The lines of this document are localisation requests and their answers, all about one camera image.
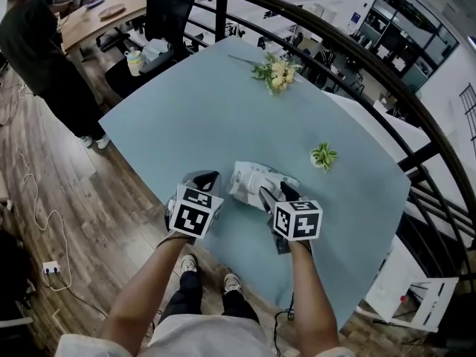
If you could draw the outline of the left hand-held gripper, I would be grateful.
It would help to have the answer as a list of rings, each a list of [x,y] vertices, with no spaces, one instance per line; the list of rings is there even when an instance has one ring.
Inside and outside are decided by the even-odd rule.
[[[221,183],[218,171],[188,173],[166,203],[167,230],[190,237],[190,244],[203,239],[216,224],[222,210]]]

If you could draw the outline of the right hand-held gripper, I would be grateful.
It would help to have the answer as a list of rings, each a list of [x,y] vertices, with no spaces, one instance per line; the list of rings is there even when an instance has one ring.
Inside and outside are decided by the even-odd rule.
[[[280,183],[280,189],[286,202],[278,202],[264,186],[259,188],[258,196],[263,210],[271,215],[277,253],[288,254],[290,241],[310,241],[320,236],[323,210],[315,200],[300,200],[299,192],[285,181]]]

